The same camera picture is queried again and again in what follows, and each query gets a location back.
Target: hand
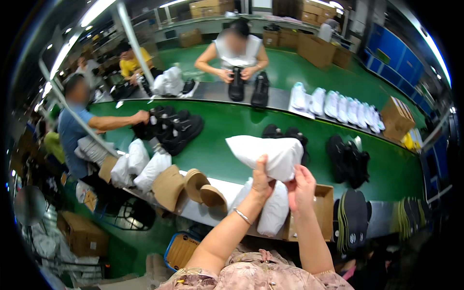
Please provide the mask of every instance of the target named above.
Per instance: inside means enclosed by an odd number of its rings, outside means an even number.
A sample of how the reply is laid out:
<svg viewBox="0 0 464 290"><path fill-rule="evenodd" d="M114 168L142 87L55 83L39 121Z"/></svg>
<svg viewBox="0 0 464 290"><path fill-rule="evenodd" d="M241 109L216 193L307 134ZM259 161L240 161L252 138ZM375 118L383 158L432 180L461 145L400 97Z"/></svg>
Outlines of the hand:
<svg viewBox="0 0 464 290"><path fill-rule="evenodd" d="M150 113L147 111L140 110L137 112L137 114L132 116L132 124L136 125L138 123L144 123L145 125L148 124L148 121L150 120Z"/></svg>
<svg viewBox="0 0 464 290"><path fill-rule="evenodd" d="M251 190L254 190L259 196L267 200L271 196L272 191L274 191L276 181L267 181L266 162L267 154L262 155L256 161L256 169L253 170L253 185L251 186Z"/></svg>
<svg viewBox="0 0 464 290"><path fill-rule="evenodd" d="M284 182L289 191L289 206L293 213L298 213L300 209L305 211L312 208L314 193L316 191L316 179L303 165L295 165L295 178L292 181Z"/></svg>
<svg viewBox="0 0 464 290"><path fill-rule="evenodd" d="M233 72L230 70L217 70L216 75L226 84L230 84L233 81L233 77L230 77L230 75L233 75Z"/></svg>
<svg viewBox="0 0 464 290"><path fill-rule="evenodd" d="M247 81L249 80L254 74L255 72L257 72L257 68L254 66L254 67L245 67L242 72L241 72L241 76L240 78L243 79L244 81Z"/></svg>

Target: yellow shirt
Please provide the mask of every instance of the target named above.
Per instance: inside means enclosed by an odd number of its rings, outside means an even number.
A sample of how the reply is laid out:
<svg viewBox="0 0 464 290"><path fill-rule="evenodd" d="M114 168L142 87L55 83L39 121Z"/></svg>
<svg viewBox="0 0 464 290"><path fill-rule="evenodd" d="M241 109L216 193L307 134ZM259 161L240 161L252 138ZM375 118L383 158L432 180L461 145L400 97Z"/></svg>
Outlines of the yellow shirt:
<svg viewBox="0 0 464 290"><path fill-rule="evenodd" d="M145 48L141 47L140 52L142 53L143 60L145 62L151 60L151 56ZM119 67L121 68L121 75L123 77L129 77L131 73L134 73L136 70L140 69L140 63L136 57L131 60L121 59L119 61Z"/></svg>

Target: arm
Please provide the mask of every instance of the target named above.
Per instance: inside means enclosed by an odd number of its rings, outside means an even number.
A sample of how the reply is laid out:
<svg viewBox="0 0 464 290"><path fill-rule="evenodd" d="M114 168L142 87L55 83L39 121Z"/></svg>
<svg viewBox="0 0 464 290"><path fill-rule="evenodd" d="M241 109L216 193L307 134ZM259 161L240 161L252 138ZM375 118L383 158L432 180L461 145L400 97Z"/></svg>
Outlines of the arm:
<svg viewBox="0 0 464 290"><path fill-rule="evenodd" d="M261 156L257 161L256 170L253 171L251 191L237 207L251 222L258 217L275 185L275 182L271 184L267 182L264 171L266 162L267 155ZM219 275L233 249L243 239L249 228L250 224L233 211L203 239L193 252L186 268L200 267Z"/></svg>
<svg viewBox="0 0 464 290"><path fill-rule="evenodd" d="M313 208L316 180L306 167L296 165L295 179L285 185L289 190L289 206L298 235L302 268L311 274L334 272L332 256Z"/></svg>

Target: dark hair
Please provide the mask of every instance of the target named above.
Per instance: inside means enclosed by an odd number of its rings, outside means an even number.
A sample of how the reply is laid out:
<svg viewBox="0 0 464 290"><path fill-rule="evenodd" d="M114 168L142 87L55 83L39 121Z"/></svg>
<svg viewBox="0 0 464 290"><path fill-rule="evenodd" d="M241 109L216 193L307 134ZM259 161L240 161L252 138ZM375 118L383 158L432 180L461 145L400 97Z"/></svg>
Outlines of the dark hair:
<svg viewBox="0 0 464 290"><path fill-rule="evenodd" d="M237 35L247 38L250 35L250 27L248 26L248 20L240 17L237 20L231 22L230 28L234 30Z"/></svg>
<svg viewBox="0 0 464 290"><path fill-rule="evenodd" d="M72 92L76 85L84 81L84 76L80 73L72 73L63 84L64 87L64 96L67 97L70 92Z"/></svg>

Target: shoe box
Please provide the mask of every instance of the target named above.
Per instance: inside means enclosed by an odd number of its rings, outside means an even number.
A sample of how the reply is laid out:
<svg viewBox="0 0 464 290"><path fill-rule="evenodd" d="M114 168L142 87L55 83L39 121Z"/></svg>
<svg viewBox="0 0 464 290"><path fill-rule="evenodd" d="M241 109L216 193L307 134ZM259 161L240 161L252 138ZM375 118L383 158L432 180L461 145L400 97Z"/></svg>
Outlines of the shoe box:
<svg viewBox="0 0 464 290"><path fill-rule="evenodd" d="M323 68L332 63L336 46L318 38L314 34L298 32L297 53L314 66Z"/></svg>
<svg viewBox="0 0 464 290"><path fill-rule="evenodd" d="M416 125L408 106L395 97L388 99L380 113L385 125L383 135L388 139L400 142Z"/></svg>
<svg viewBox="0 0 464 290"><path fill-rule="evenodd" d="M334 187L323 184L316 184L314 194L314 212L316 213L317 223L326 242L332 239L333 215L334 215ZM285 221L282 239L297 242L296 226L291 211Z"/></svg>

